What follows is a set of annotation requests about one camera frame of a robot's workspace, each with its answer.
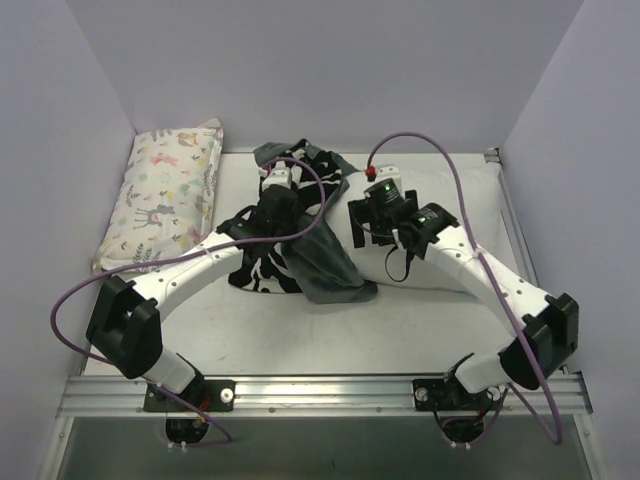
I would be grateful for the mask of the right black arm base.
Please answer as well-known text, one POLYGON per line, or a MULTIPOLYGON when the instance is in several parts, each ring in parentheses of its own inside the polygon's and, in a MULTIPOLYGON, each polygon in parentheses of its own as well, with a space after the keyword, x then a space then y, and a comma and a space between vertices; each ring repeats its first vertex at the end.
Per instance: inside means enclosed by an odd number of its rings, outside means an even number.
POLYGON ((452 448, 466 450, 495 423, 507 394, 500 387, 469 393, 450 372, 415 378, 411 387, 414 409, 433 416, 452 448))

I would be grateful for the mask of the dark green plush pillowcase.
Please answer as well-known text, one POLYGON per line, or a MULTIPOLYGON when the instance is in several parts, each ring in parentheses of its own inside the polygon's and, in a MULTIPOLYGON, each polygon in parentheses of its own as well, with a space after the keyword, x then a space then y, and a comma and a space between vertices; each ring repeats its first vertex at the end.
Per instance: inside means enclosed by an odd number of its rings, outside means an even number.
MULTIPOLYGON (((329 211, 349 189, 347 177, 357 171, 340 154, 323 150, 306 139, 296 143, 267 142, 253 151, 260 167, 283 165, 292 173, 301 215, 274 237, 298 233, 314 223, 320 208, 329 211)), ((377 285, 363 278, 325 219, 302 237, 277 244, 260 258, 245 259, 228 276, 238 289, 267 294, 302 294, 315 304, 362 303, 373 300, 377 285)))

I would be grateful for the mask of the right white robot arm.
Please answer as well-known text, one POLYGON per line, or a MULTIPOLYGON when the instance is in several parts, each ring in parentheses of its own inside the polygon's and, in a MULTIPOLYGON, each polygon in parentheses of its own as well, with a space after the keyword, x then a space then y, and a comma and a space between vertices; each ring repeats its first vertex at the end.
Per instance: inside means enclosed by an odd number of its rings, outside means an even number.
POLYGON ((417 193, 401 193, 391 179, 367 188, 347 204, 353 244, 370 239, 405 251, 456 280, 484 304, 512 335, 495 353, 472 353, 455 364, 443 385, 446 402, 465 409, 479 393, 514 383, 528 390, 558 370, 578 347, 579 305, 568 294, 554 297, 510 270, 472 239, 453 214, 436 203, 420 206, 417 193))

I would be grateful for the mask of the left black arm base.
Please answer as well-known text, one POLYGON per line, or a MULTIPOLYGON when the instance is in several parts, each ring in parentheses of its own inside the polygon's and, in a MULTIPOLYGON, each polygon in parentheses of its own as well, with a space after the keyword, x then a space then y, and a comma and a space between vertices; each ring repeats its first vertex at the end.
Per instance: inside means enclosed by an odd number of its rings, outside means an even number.
POLYGON ((161 432, 171 445, 189 448, 225 445, 231 433, 214 414, 234 409, 236 382, 231 379, 196 378, 182 393, 147 385, 142 411, 165 416, 161 432))

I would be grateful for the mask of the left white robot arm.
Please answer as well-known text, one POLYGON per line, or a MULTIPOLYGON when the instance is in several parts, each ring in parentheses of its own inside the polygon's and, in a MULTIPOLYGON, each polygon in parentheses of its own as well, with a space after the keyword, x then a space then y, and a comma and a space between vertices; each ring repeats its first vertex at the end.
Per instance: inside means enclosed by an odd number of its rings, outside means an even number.
POLYGON ((237 240, 285 236, 298 231, 304 213, 298 195, 273 185, 249 206, 224 221, 179 263, 124 280, 112 276, 101 287, 86 337, 121 374, 163 386, 180 411, 202 399, 201 373, 163 345, 162 322, 209 284, 266 255, 271 242, 236 245, 237 240))

